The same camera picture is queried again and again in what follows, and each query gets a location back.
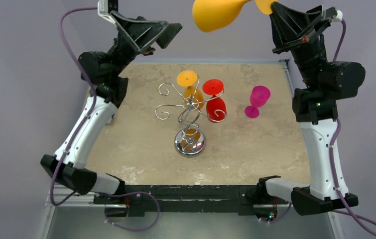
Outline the pink wine glass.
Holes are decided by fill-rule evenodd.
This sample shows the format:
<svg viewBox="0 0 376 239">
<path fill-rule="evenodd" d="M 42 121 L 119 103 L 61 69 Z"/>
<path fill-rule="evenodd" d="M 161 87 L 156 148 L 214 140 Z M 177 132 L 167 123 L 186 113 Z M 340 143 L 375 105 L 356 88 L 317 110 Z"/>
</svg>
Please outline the pink wine glass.
<svg viewBox="0 0 376 239">
<path fill-rule="evenodd" d="M 264 106 L 271 96 L 271 91 L 268 87 L 263 85 L 255 86 L 250 94 L 250 106 L 244 110 L 248 118 L 257 118 L 260 114 L 259 108 Z"/>
</svg>

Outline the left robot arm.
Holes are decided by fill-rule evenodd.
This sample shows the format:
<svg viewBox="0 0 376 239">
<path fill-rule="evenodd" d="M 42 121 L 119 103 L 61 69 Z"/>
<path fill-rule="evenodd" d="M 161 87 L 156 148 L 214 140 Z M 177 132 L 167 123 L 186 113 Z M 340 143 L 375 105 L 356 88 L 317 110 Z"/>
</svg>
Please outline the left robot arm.
<svg viewBox="0 0 376 239">
<path fill-rule="evenodd" d="M 128 18 L 117 10 L 99 9 L 98 15 L 116 26 L 117 36 L 107 52 L 84 52 L 75 59 L 81 78 L 90 86 L 90 95 L 68 137 L 52 155 L 44 155 L 40 163 L 53 183 L 81 195 L 105 194 L 118 204 L 125 198 L 122 180 L 87 169 L 89 153 L 126 96 L 128 78 L 122 78 L 121 72 L 136 56 L 152 55 L 154 43 L 166 48 L 182 25 L 142 16 Z"/>
</svg>

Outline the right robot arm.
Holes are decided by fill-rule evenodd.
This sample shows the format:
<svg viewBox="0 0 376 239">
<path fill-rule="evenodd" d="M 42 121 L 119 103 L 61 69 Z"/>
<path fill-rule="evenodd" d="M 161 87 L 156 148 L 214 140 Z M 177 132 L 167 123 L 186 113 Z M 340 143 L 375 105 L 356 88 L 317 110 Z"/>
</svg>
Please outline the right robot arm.
<svg viewBox="0 0 376 239">
<path fill-rule="evenodd" d="M 278 176 L 261 178 L 256 196 L 264 203 L 281 198 L 302 216 L 354 207 L 359 201 L 345 183 L 336 149 L 337 101 L 357 95 L 366 71 L 358 62 L 329 61 L 323 34 L 333 22 L 344 22 L 343 13 L 321 5 L 300 12 L 275 0 L 259 0 L 257 5 L 270 17 L 273 53 L 290 52 L 305 84 L 294 90 L 292 110 L 305 142 L 311 181 L 300 186 Z"/>
</svg>

